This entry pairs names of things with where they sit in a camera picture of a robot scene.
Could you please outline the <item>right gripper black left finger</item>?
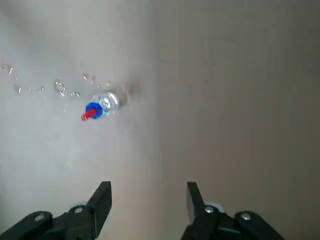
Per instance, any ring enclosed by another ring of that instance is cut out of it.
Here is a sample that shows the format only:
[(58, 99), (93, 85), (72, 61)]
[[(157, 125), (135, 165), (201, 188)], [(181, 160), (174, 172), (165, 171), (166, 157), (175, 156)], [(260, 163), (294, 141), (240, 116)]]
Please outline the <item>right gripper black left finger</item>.
[(110, 181), (103, 181), (86, 204), (76, 205), (58, 217), (48, 211), (25, 216), (4, 231), (2, 240), (95, 240), (112, 207)]

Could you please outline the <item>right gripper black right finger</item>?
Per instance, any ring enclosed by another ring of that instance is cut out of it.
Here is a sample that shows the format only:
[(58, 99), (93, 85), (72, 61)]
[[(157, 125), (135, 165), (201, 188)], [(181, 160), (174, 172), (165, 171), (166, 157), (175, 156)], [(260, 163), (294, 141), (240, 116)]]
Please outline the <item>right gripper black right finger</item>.
[(205, 204), (196, 182), (187, 182), (190, 224), (182, 240), (282, 240), (283, 237), (260, 215), (244, 210), (233, 217), (216, 206)]

